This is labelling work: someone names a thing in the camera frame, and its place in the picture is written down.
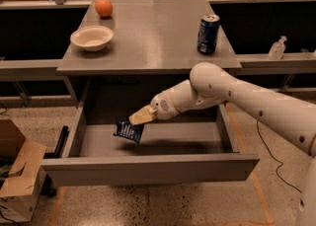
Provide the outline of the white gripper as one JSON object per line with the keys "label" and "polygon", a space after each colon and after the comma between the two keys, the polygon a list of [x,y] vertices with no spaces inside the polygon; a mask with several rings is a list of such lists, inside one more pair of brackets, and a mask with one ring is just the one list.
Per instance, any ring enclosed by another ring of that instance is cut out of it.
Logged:
{"label": "white gripper", "polygon": [[198,92],[189,80],[157,94],[147,105],[129,118],[132,125],[140,125],[157,119],[170,119],[180,113],[198,109]]}

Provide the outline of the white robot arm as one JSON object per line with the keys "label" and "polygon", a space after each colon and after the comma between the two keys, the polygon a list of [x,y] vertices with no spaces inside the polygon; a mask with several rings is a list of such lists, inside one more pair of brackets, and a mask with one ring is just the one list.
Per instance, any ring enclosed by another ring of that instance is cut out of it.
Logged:
{"label": "white robot arm", "polygon": [[239,80],[215,64],[195,65],[190,78],[157,94],[129,117],[133,125],[170,119],[229,102],[313,158],[295,226],[316,226],[316,105]]}

